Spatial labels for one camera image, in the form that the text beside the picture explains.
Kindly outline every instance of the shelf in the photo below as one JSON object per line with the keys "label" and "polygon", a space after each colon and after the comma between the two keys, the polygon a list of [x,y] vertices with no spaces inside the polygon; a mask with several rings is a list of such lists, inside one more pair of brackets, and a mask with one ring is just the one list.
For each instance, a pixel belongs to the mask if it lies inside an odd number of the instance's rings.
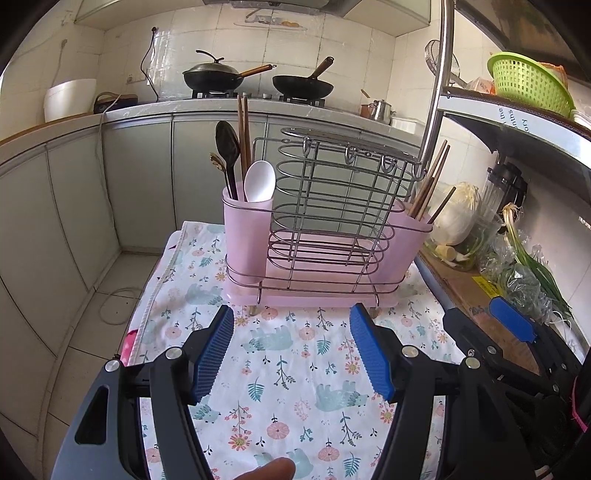
{"label": "shelf", "polygon": [[591,132],[552,112],[450,88],[438,108],[490,149],[521,160],[591,205]]}

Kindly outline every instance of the screw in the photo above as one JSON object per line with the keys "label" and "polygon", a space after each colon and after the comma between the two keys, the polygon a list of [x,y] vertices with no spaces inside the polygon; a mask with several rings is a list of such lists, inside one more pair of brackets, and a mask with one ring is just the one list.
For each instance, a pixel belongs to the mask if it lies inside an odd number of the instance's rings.
{"label": "screw", "polygon": [[166,350],[166,358],[168,358],[169,360],[174,360],[175,358],[180,357],[183,354],[183,351],[177,347],[171,347],[168,350]]}
{"label": "screw", "polygon": [[118,360],[109,360],[105,364],[105,370],[107,370],[108,372],[114,372],[118,368],[119,368],[119,361]]}
{"label": "screw", "polygon": [[405,345],[402,347],[402,354],[406,358],[415,358],[416,356],[418,356],[418,350],[415,346]]}
{"label": "screw", "polygon": [[466,366],[475,370],[476,368],[480,368],[480,361],[473,356],[469,356],[466,358]]}

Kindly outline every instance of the frying pan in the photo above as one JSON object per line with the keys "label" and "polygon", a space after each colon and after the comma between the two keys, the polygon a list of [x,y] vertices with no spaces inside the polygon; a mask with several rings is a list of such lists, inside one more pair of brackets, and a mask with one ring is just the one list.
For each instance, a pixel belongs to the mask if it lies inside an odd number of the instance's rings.
{"label": "frying pan", "polygon": [[195,65],[192,69],[183,72],[185,83],[191,90],[196,92],[231,92],[240,86],[244,78],[267,72],[277,66],[269,63],[238,73],[229,65],[220,63],[223,58],[216,59],[203,50],[196,50],[196,52],[204,53],[214,59],[213,63]]}
{"label": "frying pan", "polygon": [[273,85],[283,95],[289,98],[302,100],[318,100],[324,98],[332,92],[334,86],[319,80],[318,76],[330,67],[334,61],[335,59],[333,57],[326,57],[309,77],[276,75],[273,77]]}

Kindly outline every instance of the metal kettle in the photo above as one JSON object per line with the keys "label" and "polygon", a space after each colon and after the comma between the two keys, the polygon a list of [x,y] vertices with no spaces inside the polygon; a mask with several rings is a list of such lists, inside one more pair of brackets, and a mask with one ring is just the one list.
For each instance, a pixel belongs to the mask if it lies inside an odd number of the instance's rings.
{"label": "metal kettle", "polygon": [[390,123],[392,105],[390,105],[386,100],[374,100],[374,102],[369,106],[369,109],[371,112],[369,114],[371,120],[375,120],[383,124]]}

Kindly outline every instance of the tile floor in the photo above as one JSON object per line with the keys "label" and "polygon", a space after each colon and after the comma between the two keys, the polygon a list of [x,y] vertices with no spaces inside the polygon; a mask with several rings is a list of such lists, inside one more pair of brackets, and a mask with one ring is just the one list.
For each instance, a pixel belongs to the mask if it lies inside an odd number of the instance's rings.
{"label": "tile floor", "polygon": [[[154,255],[121,254],[88,304],[57,374],[51,393],[43,444],[43,475],[51,471],[68,426],[98,371],[117,352],[139,296],[158,261]],[[118,291],[124,287],[133,290]],[[102,317],[110,323],[101,321]]]}

